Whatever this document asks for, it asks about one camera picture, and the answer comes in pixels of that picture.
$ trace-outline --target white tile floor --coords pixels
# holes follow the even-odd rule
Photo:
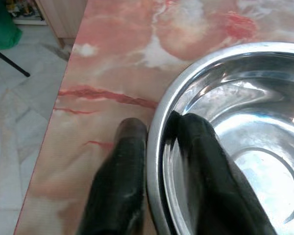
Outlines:
[[[1,52],[31,76],[0,59],[0,235],[13,234],[67,64],[47,26],[21,30],[19,44]]]

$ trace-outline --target marble-patterned countertop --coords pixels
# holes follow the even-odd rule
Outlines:
[[[89,0],[15,234],[74,235],[119,123],[149,125],[189,64],[255,41],[294,42],[294,0]]]

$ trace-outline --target table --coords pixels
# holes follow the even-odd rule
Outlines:
[[[89,0],[15,234],[74,235],[119,123],[150,125],[189,64],[255,41],[294,42],[294,0]]]

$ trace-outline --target green object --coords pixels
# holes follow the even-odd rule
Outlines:
[[[22,35],[11,16],[7,12],[4,2],[0,0],[0,50],[15,46]]]

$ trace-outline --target red vein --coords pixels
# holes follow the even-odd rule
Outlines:
[[[141,98],[133,98],[124,94],[118,94],[109,92],[102,89],[94,89],[89,86],[78,87],[76,90],[67,90],[67,91],[59,91],[59,96],[72,95],[77,97],[83,97],[86,99],[101,99],[107,98],[115,100],[118,103],[123,104],[133,104],[140,105],[142,107],[155,109],[158,105],[157,102],[141,99]]]
[[[92,111],[92,112],[86,112],[86,111],[78,111],[78,110],[72,110],[72,109],[67,109],[67,108],[53,108],[54,110],[61,110],[64,112],[69,112],[72,114],[93,114],[96,113],[97,111]]]
[[[84,145],[87,145],[88,143],[97,144],[100,147],[105,148],[105,149],[111,149],[113,147],[113,143],[99,142],[99,141],[87,141],[86,143],[84,143]]]

